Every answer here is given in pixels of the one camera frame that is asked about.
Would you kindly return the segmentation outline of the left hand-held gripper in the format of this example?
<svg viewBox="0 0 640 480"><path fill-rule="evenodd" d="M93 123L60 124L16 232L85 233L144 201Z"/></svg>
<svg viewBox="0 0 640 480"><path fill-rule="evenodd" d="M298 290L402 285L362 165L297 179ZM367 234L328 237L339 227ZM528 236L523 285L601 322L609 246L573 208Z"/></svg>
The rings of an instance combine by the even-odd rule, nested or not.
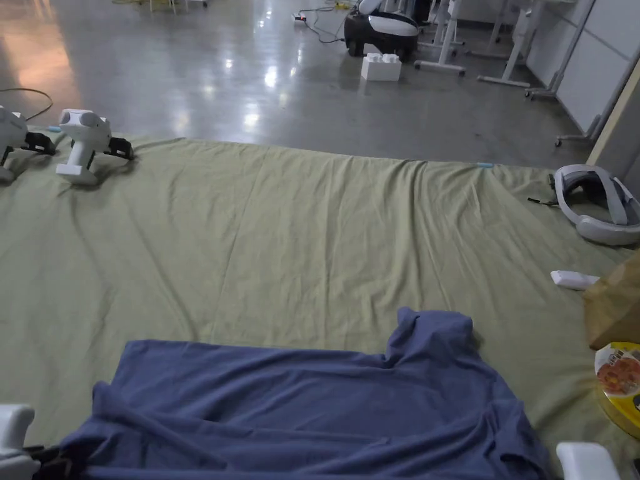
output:
<svg viewBox="0 0 640 480"><path fill-rule="evenodd" d="M1 405L1 479L68 479L68 457L59 446L24 448L34 417L27 404Z"/></svg>

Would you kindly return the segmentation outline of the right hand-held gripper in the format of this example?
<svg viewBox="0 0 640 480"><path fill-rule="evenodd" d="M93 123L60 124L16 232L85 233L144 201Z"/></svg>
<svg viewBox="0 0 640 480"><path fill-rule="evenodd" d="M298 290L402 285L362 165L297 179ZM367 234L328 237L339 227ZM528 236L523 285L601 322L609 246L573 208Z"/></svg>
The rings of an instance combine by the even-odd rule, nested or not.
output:
<svg viewBox="0 0 640 480"><path fill-rule="evenodd" d="M620 479L608 450L593 442L560 442L556 446L564 479Z"/></svg>

